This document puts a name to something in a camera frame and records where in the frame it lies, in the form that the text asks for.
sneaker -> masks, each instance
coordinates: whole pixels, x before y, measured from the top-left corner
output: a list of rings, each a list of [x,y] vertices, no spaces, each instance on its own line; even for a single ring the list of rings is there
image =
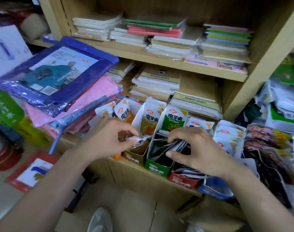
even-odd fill
[[[87,232],[113,232],[113,222],[107,209],[99,208],[94,212]]]

tile floor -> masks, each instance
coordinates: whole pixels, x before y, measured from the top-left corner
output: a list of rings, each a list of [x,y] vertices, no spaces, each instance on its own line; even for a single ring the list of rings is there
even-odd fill
[[[38,147],[27,145],[20,162],[12,169],[0,172],[0,218],[23,196],[23,193],[4,183],[16,167]],[[113,219],[114,232],[185,232],[174,212],[142,195],[99,179],[88,187],[74,213],[63,212],[55,231],[87,231],[89,221],[98,207],[106,207]]]

hand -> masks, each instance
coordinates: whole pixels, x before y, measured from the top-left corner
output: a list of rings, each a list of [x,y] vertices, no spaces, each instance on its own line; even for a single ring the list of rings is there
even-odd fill
[[[177,128],[168,134],[168,142],[182,139],[191,145],[191,155],[168,151],[174,161],[187,165],[207,175],[226,180],[236,168],[244,166],[224,151],[202,127]]]
[[[137,144],[137,140],[134,139],[120,142],[118,140],[118,133],[121,131],[139,136],[136,129],[129,123],[122,122],[117,118],[102,118],[75,148],[75,151],[85,155],[87,160],[92,162],[97,159],[117,155]]]

fingernail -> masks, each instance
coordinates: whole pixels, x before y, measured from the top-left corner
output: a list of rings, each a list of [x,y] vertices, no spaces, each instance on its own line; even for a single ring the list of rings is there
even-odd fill
[[[171,157],[172,157],[172,152],[171,152],[171,151],[168,151],[168,152],[166,152],[165,154],[166,154],[166,156],[167,156],[168,158],[171,158]]]

pink polka dot fabric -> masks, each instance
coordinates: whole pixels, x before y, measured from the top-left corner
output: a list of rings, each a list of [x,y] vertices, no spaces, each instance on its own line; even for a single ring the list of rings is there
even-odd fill
[[[68,109],[67,112],[61,112],[55,118],[47,115],[45,112],[36,109],[35,107],[26,103],[28,115],[35,127],[41,127],[44,124],[58,120],[61,117],[67,116],[79,109],[83,109],[95,100],[106,96],[110,97],[116,93],[119,93],[118,86],[115,82],[110,80],[109,76],[102,76],[86,93],[80,96],[75,103]]]

